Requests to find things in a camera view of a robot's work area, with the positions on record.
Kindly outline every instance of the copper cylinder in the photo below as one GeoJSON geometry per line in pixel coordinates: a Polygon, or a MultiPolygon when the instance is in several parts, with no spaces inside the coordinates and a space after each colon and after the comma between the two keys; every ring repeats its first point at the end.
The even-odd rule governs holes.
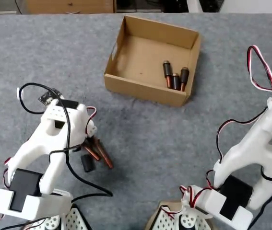
{"type": "Polygon", "coordinates": [[[98,156],[98,155],[97,155],[97,154],[89,147],[88,144],[84,143],[84,144],[83,144],[83,148],[84,148],[85,150],[87,150],[87,152],[88,152],[94,159],[96,159],[97,161],[100,161],[100,160],[101,160],[101,157],[98,156]]]}
{"type": "Polygon", "coordinates": [[[106,152],[103,144],[101,143],[100,139],[98,139],[98,138],[96,138],[96,137],[93,136],[93,140],[94,140],[94,144],[97,147],[98,151],[100,152],[100,154],[104,158],[105,163],[108,165],[108,167],[110,169],[112,169],[113,168],[112,161],[111,161],[108,153],[106,152]]]}
{"type": "Polygon", "coordinates": [[[185,84],[185,83],[181,83],[181,85],[180,85],[180,90],[181,90],[182,92],[184,92],[184,91],[185,91],[185,87],[186,87],[186,84],[185,84]]]}
{"type": "Polygon", "coordinates": [[[171,80],[172,80],[172,68],[169,61],[163,62],[164,76],[166,78],[166,86],[171,89],[171,80]]]}

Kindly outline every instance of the open cardboard box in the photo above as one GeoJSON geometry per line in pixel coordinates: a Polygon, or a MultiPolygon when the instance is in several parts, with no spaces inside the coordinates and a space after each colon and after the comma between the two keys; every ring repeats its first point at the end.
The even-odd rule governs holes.
{"type": "Polygon", "coordinates": [[[105,70],[105,86],[136,98],[182,106],[191,94],[200,44],[196,31],[125,16],[105,70]],[[184,92],[167,88],[165,60],[170,61],[173,73],[189,68],[184,92]]]}

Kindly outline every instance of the robotic arm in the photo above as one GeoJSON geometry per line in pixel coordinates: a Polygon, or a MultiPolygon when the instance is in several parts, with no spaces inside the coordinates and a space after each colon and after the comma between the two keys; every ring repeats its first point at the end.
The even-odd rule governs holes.
{"type": "MultiPolygon", "coordinates": [[[[80,146],[87,137],[92,137],[97,128],[84,104],[64,99],[62,102],[70,117],[72,149],[80,146]]],[[[7,162],[8,190],[0,189],[0,213],[27,220],[69,213],[71,194],[54,188],[66,163],[65,153],[51,154],[44,174],[26,170],[38,157],[65,149],[67,133],[63,107],[58,99],[54,99],[47,106],[32,136],[7,162]]]]}
{"type": "MultiPolygon", "coordinates": [[[[252,49],[264,65],[272,86],[272,72],[257,46],[250,46],[247,54],[251,82],[260,90],[272,92],[272,89],[259,86],[252,78],[252,49]]],[[[211,170],[215,171],[213,185],[207,179],[208,187],[204,189],[196,185],[187,188],[181,186],[182,209],[179,212],[162,209],[174,219],[175,223],[178,223],[175,229],[209,230],[208,227],[203,228],[202,223],[206,223],[204,219],[215,217],[236,230],[249,230],[261,216],[265,206],[272,201],[272,144],[270,144],[272,140],[272,98],[267,100],[267,108],[260,115],[249,122],[241,123],[250,124],[253,121],[256,122],[238,144],[233,146],[224,157],[220,152],[221,158],[211,170]],[[253,187],[231,175],[232,172],[250,164],[262,166],[262,177],[253,187]],[[261,211],[253,218],[253,214],[247,208],[253,210],[261,208],[261,211]],[[183,217],[187,218],[185,222],[181,221],[183,217]]]]}

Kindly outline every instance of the cardboard box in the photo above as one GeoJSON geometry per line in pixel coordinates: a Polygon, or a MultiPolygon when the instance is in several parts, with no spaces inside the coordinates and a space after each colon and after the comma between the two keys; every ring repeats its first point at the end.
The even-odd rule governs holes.
{"type": "Polygon", "coordinates": [[[40,13],[113,13],[113,0],[26,0],[28,12],[40,13]]]}
{"type": "Polygon", "coordinates": [[[105,86],[136,98],[182,106],[191,94],[200,45],[196,31],[125,16],[105,70],[105,86]],[[170,61],[173,73],[189,68],[184,92],[166,87],[165,60],[170,61]]]}

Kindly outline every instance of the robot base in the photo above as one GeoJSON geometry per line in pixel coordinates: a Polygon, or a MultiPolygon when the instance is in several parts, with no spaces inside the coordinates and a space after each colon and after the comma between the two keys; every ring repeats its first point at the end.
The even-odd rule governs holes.
{"type": "Polygon", "coordinates": [[[22,228],[22,230],[92,230],[76,205],[64,218],[54,216],[22,228]]]}
{"type": "MultiPolygon", "coordinates": [[[[160,210],[161,206],[168,206],[171,211],[179,211],[181,209],[182,203],[180,200],[178,201],[161,201],[153,213],[153,215],[150,217],[149,221],[147,222],[144,230],[152,230],[154,229],[154,220],[156,218],[156,215],[158,214],[158,211],[160,210]]],[[[209,225],[211,230],[218,230],[217,227],[214,225],[214,223],[211,221],[211,219],[206,219],[207,224],[209,225]]]]}

